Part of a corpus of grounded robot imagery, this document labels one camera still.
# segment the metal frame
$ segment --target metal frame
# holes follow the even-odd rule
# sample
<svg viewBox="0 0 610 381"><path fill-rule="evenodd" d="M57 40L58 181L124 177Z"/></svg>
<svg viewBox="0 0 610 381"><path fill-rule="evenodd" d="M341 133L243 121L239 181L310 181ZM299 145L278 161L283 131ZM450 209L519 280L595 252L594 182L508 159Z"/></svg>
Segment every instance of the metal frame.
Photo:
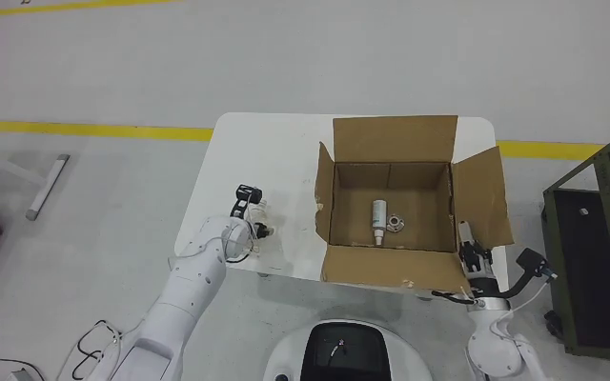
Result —
<svg viewBox="0 0 610 381"><path fill-rule="evenodd" d="M576 337L576 327L574 316L572 315L572 302L567 284L566 268L564 265L564 255L561 247L561 238L559 233L559 220L557 218L548 218L549 215L557 216L557 206L555 199L555 191L565 184L568 180L575 177L577 174L594 166L598 186L600 188L601 203L603 205L603 213L606 220L608 233L610 234L610 144L599 150L593 156L580 163L576 168L570 170L559 181L550 186L543 192L544 196L544 215L543 215L543 232L544 245L546 246L546 254L548 259L553 264L554 270L559 278L555 281L552 288L553 307L561 317L563 326L563 343L565 351L575 355L594 356L610 358L610 349L585 347L579 345Z"/></svg>
<svg viewBox="0 0 610 381"><path fill-rule="evenodd" d="M12 173L17 177L20 177L29 183L33 183L40 187L40 190L36 194L30 208L26 212L26 218L28 218L30 221L35 221L36 218L38 218L38 213L45 204L45 201L47 201L47 197L49 197L49 193L51 193L51 189L53 188L53 185L55 185L55 181L57 181L59 174L66 166L68 159L70 159L68 154L60 154L57 157L57 160L55 160L53 163L47 177L42 177L37 173L25 170L16 164L11 163L10 161L0 160L0 170L5 170L8 173Z"/></svg>

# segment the metal nut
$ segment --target metal nut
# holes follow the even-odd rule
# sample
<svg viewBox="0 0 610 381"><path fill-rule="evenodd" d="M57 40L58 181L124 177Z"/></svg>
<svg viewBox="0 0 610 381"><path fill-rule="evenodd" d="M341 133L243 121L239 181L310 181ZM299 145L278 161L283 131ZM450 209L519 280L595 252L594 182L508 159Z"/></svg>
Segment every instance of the metal nut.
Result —
<svg viewBox="0 0 610 381"><path fill-rule="evenodd" d="M399 232L404 228L404 219L397 214L392 214L388 218L387 229L389 232Z"/></svg>

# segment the black bracket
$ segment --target black bracket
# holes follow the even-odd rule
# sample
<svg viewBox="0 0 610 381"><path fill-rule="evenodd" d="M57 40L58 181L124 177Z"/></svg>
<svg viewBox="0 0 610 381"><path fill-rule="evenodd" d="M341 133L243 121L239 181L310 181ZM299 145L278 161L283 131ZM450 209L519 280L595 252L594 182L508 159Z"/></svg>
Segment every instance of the black bracket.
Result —
<svg viewBox="0 0 610 381"><path fill-rule="evenodd" d="M231 209L230 216L243 220L248 204L258 204L263 198L263 191L259 188L242 184L235 191L235 197L237 197L237 201L235 201L235 205Z"/></svg>

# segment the green metal rack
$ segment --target green metal rack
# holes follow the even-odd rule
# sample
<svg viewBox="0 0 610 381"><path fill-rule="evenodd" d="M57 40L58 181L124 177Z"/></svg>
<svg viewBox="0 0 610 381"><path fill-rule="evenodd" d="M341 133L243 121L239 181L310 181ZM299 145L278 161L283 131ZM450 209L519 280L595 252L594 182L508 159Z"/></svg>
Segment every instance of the green metal rack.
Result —
<svg viewBox="0 0 610 381"><path fill-rule="evenodd" d="M599 190L562 187L591 165ZM610 359L610 145L543 196L544 245L559 276L551 284L554 313L545 316L547 328L559 325L568 353Z"/></svg>

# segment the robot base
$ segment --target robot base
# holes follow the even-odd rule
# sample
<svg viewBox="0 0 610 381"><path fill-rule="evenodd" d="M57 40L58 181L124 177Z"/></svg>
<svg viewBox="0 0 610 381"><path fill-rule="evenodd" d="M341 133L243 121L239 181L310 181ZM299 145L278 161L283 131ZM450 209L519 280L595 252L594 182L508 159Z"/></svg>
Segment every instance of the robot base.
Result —
<svg viewBox="0 0 610 381"><path fill-rule="evenodd" d="M284 336L264 381L432 381L419 353L398 335L371 323L323 320Z"/></svg>

